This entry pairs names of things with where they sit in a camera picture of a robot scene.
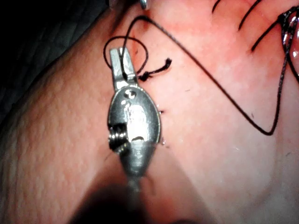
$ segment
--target dark background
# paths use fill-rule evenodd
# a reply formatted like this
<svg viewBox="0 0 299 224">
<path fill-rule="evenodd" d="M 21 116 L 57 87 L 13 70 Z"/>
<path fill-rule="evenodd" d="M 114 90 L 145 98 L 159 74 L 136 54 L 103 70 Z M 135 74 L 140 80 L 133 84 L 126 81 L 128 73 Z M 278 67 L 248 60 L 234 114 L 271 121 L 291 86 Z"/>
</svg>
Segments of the dark background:
<svg viewBox="0 0 299 224">
<path fill-rule="evenodd" d="M 105 0 L 17 0 L 2 4 L 0 124 L 34 79 L 106 8 Z"/>
</svg>

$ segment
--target red skin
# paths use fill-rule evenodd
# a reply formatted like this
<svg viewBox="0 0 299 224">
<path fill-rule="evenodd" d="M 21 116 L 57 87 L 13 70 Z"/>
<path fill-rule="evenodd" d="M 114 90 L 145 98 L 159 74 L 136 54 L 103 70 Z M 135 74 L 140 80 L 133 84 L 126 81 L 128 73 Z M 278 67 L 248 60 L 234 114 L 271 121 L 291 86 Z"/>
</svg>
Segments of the red skin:
<svg viewBox="0 0 299 224">
<path fill-rule="evenodd" d="M 214 2 L 154 0 L 150 17 L 182 42 L 257 124 L 269 130 L 284 59 L 280 27 L 254 53 L 249 49 L 280 13 L 298 1 L 287 0 L 283 6 L 279 0 L 262 1 L 239 32 L 238 25 L 254 0 L 222 0 L 211 15 Z M 15 112 L 0 142 L 7 148 L 4 190 L 12 223 L 67 223 L 94 191 L 125 184 L 118 158 L 108 148 L 113 85 L 102 50 L 111 36 L 124 35 L 141 13 L 139 5 L 131 7 L 112 35 L 115 11 L 104 13 Z M 179 218 L 297 223 L 299 88 L 289 66 L 278 126 L 268 137 L 253 128 L 156 28 L 138 22 L 131 36 L 149 50 L 145 70 L 161 67 L 168 57 L 173 61 L 167 71 L 141 83 L 165 111 L 161 119 L 166 144 L 157 147 L 148 171 L 155 194 L 150 193 L 149 182 L 142 182 L 142 198 L 151 218 L 158 223 Z M 121 43 L 115 41 L 108 48 Z M 137 43 L 130 42 L 128 48 L 137 70 L 144 51 Z M 298 38 L 293 48 L 298 48 Z M 298 58 L 293 60 L 298 65 Z"/>
</svg>

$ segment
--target human skin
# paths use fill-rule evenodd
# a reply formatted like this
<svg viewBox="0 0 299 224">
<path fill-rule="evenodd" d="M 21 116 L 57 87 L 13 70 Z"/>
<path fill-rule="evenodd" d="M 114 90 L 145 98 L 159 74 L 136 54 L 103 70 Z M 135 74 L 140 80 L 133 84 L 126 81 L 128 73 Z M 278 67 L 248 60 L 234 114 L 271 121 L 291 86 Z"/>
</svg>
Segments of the human skin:
<svg viewBox="0 0 299 224">
<path fill-rule="evenodd" d="M 262 1 L 238 32 L 253 2 L 222 0 L 212 15 L 212 0 L 153 0 L 147 15 L 189 49 L 246 113 L 269 130 L 284 59 L 280 27 L 253 53 L 249 49 L 280 13 L 298 1 Z M 114 90 L 102 51 L 110 37 L 125 35 L 140 14 L 140 5 L 133 5 L 113 30 L 117 10 L 107 10 L 12 111 L 0 141 L 5 150 L 2 204 L 8 223 L 67 223 L 93 192 L 125 184 L 120 162 L 107 142 Z M 278 126 L 272 136 L 265 136 L 155 27 L 138 22 L 131 36 L 149 50 L 144 70 L 155 70 L 166 58 L 172 59 L 167 71 L 140 83 L 164 111 L 165 144 L 157 146 L 147 173 L 152 182 L 142 181 L 142 201 L 150 218 L 156 223 L 181 218 L 298 223 L 299 84 L 289 66 Z M 294 43 L 293 49 L 298 48 L 298 37 Z M 109 48 L 121 45 L 119 40 Z M 128 49 L 138 70 L 144 51 L 134 42 Z M 293 61 L 298 68 L 298 58 Z"/>
</svg>

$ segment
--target metal instrument hole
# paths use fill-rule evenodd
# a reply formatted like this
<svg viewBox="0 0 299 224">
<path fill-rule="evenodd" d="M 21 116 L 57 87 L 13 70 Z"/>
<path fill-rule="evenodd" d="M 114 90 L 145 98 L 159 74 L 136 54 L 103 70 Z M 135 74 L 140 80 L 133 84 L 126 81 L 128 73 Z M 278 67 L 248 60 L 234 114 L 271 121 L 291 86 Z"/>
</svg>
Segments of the metal instrument hole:
<svg viewBox="0 0 299 224">
<path fill-rule="evenodd" d="M 134 99 L 136 96 L 136 92 L 133 90 L 126 90 L 124 93 L 125 98 Z"/>
</svg>

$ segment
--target clamp jaw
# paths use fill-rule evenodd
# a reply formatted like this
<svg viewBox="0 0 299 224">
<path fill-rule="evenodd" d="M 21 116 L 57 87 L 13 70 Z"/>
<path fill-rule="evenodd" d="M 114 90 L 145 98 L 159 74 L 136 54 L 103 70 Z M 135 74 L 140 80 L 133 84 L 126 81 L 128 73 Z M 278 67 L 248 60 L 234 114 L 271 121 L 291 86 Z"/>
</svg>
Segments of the clamp jaw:
<svg viewBox="0 0 299 224">
<path fill-rule="evenodd" d="M 108 141 L 120 156 L 129 184 L 139 189 L 139 180 L 160 141 L 161 122 L 153 100 L 137 83 L 128 50 L 125 48 L 123 60 L 121 54 L 122 48 L 110 50 L 115 93 L 108 113 Z"/>
</svg>

